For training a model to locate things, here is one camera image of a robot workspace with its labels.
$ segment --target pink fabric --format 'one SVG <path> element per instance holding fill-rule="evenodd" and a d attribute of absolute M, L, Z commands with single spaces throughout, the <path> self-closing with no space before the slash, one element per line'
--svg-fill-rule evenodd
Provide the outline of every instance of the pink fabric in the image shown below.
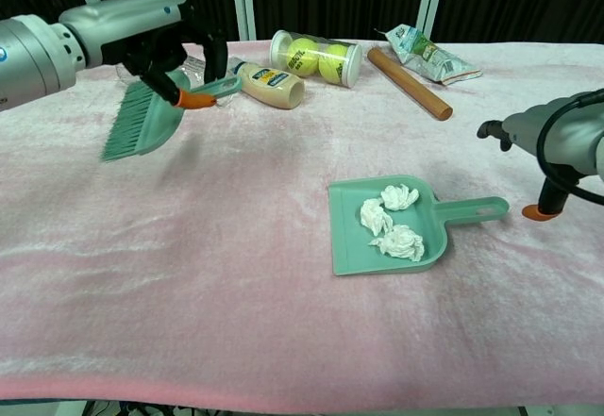
<path fill-rule="evenodd" d="M 429 84 L 454 109 L 443 123 L 366 60 L 353 90 L 309 79 L 291 111 L 238 94 L 110 164 L 98 156 L 125 91 L 112 67 L 3 112 L 0 398 L 308 413 L 604 402 L 603 208 L 570 198 L 557 220 L 524 219 L 535 158 L 476 138 L 485 120 L 601 86 L 604 46 L 447 48 L 484 76 Z M 327 185 L 396 174 L 512 211 L 449 228 L 426 273 L 333 276 Z"/>

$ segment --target dustpan handle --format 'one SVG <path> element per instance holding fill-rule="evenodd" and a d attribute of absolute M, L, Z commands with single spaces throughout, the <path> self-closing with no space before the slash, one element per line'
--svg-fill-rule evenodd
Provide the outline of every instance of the dustpan handle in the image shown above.
<path fill-rule="evenodd" d="M 464 225 L 503 218 L 510 205 L 501 197 L 481 197 L 467 201 L 438 202 L 436 216 L 445 223 Z"/>

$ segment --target bottle label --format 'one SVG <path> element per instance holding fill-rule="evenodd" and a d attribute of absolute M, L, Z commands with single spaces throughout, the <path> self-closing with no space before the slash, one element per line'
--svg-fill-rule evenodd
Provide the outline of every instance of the bottle label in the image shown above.
<path fill-rule="evenodd" d="M 289 75 L 283 72 L 277 72 L 272 69 L 262 69 L 257 71 L 252 75 L 252 78 L 259 81 L 262 84 L 267 84 L 269 86 L 276 86 Z"/>

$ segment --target mayonnaise bottle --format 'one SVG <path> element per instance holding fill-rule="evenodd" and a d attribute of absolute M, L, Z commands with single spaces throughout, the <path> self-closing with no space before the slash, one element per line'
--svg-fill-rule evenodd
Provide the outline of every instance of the mayonnaise bottle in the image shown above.
<path fill-rule="evenodd" d="M 282 70 L 260 67 L 239 58 L 229 60 L 231 72 L 242 78 L 242 91 L 276 108 L 292 109 L 304 97 L 304 81 Z"/>

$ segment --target black cable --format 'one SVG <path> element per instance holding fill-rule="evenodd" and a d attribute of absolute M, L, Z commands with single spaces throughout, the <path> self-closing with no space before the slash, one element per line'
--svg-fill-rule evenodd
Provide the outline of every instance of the black cable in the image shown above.
<path fill-rule="evenodd" d="M 101 414 L 103 411 L 107 410 L 107 408 L 109 408 L 109 405 L 111 405 L 111 401 L 108 401 L 107 404 L 105 405 L 105 407 L 103 409 L 101 409 L 100 411 L 94 413 L 94 416 L 98 416 L 99 414 Z"/>
<path fill-rule="evenodd" d="M 576 187 L 558 175 L 554 167 L 545 159 L 545 139 L 547 138 L 547 134 L 549 133 L 549 130 L 551 130 L 552 126 L 558 122 L 558 120 L 568 111 L 603 102 L 604 89 L 577 97 L 575 100 L 558 109 L 549 119 L 547 119 L 547 122 L 545 122 L 544 127 L 539 133 L 539 138 L 537 139 L 537 161 L 539 162 L 539 167 L 544 172 L 545 176 L 561 190 L 601 206 L 604 206 L 604 196 Z"/>

